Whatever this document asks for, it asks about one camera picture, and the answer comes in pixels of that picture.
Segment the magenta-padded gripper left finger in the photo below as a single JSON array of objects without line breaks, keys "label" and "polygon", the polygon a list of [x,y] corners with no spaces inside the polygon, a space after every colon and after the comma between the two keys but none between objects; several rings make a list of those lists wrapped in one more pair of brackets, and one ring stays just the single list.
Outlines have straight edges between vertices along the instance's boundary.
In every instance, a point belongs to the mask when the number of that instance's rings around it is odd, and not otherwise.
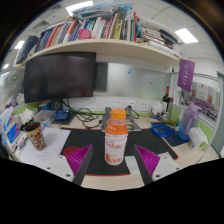
[{"label": "magenta-padded gripper left finger", "polygon": [[46,167],[46,170],[80,186],[87,172],[92,155],[93,147],[88,145],[68,156],[58,156]]}]

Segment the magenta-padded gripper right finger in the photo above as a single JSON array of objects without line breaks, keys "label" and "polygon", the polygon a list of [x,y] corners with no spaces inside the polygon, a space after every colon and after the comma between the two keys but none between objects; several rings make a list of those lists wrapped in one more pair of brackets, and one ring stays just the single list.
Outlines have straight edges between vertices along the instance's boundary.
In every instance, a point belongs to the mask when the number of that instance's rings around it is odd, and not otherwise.
[{"label": "magenta-padded gripper right finger", "polygon": [[138,145],[134,146],[133,153],[145,185],[181,170],[168,153],[158,156]]}]

